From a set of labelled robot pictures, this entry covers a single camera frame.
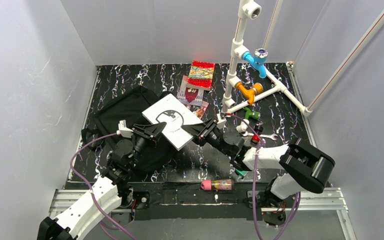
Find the white Great Gatsby book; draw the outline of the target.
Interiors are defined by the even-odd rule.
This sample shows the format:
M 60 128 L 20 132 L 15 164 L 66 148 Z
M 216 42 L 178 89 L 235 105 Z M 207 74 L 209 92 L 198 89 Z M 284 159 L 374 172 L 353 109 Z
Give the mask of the white Great Gatsby book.
M 166 123 L 162 134 L 178 151 L 193 139 L 182 126 L 203 122 L 171 93 L 145 109 L 142 115 L 152 124 Z

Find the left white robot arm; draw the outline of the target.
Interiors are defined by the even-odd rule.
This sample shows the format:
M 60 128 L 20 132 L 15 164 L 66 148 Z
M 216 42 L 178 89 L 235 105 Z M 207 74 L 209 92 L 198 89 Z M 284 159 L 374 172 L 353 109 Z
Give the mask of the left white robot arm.
M 166 122 L 134 124 L 132 128 L 128 128 L 125 120 L 121 120 L 115 133 L 101 136 L 101 140 L 114 136 L 121 136 L 122 139 L 113 152 L 115 158 L 108 162 L 106 170 L 94 184 L 70 163 L 72 172 L 86 183 L 88 189 L 62 213 L 53 218 L 47 216 L 42 220 L 37 239 L 82 240 L 95 226 L 102 226 L 102 220 L 106 218 L 116 229 L 134 240 L 135 236 L 114 220 L 110 213 L 120 207 L 123 199 L 129 195 L 129 181 L 133 176 L 137 158 L 147 148 L 156 146 L 166 125 Z

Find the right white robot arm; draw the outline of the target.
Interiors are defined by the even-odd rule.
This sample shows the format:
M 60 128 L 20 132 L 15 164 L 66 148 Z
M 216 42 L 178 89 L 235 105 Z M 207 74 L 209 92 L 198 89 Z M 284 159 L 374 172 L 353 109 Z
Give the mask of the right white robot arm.
M 251 147 L 237 130 L 222 131 L 213 120 L 183 125 L 199 146 L 210 144 L 229 157 L 230 163 L 240 171 L 280 169 L 285 174 L 272 179 L 259 201 L 264 206 L 277 206 L 291 195 L 301 191 L 321 194 L 336 165 L 332 157 L 301 138 L 275 147 Z

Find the black student backpack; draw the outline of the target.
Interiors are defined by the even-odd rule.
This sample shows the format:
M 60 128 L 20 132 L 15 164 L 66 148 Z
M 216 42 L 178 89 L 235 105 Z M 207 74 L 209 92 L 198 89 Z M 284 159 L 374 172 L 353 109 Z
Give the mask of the black student backpack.
M 93 116 L 95 129 L 84 128 L 81 138 L 84 143 L 90 142 L 92 136 L 102 137 L 114 133 L 119 129 L 119 122 L 126 121 L 126 127 L 132 129 L 137 125 L 150 125 L 142 112 L 160 100 L 152 90 L 137 86 L 132 90 L 112 99 Z M 140 150 L 136 158 L 136 171 L 145 174 L 151 173 L 167 164 L 177 153 L 177 150 L 164 137 L 161 136 L 155 146 L 147 146 Z

